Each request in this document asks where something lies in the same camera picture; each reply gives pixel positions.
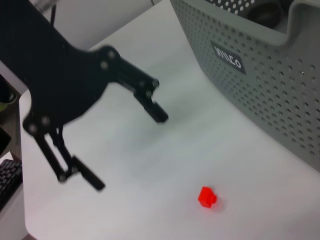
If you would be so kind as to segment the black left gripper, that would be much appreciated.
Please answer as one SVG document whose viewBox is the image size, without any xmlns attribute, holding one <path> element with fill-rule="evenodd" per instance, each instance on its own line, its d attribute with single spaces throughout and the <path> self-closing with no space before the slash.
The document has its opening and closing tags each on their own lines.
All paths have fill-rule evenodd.
<svg viewBox="0 0 320 240">
<path fill-rule="evenodd" d="M 27 0 L 0 3 L 0 60 L 29 89 L 23 127 L 49 132 L 83 115 L 118 77 L 120 56 L 110 47 L 70 45 Z"/>
</svg>

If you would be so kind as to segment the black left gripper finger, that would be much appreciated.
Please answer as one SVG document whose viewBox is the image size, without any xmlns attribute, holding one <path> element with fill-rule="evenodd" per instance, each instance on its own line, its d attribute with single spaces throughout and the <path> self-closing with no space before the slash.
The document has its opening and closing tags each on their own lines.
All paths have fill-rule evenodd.
<svg viewBox="0 0 320 240">
<path fill-rule="evenodd" d="M 101 61 L 108 64 L 107 77 L 109 83 L 117 83 L 131 91 L 144 110 L 157 123 L 165 123 L 169 116 L 163 108 L 152 100 L 153 93 L 159 87 L 159 80 L 148 75 L 124 58 L 112 46 L 102 46 L 99 49 Z"/>
<path fill-rule="evenodd" d="M 106 186 L 79 158 L 69 153 L 63 137 L 63 125 L 53 126 L 48 117 L 43 117 L 40 120 L 34 119 L 33 117 L 25 117 L 23 120 L 23 128 L 34 138 L 59 183 L 63 184 L 70 177 L 80 174 L 97 191 L 102 191 Z M 45 138 L 46 135 L 51 137 L 52 143 L 62 156 L 67 169 L 63 169 L 59 163 Z"/>
</svg>

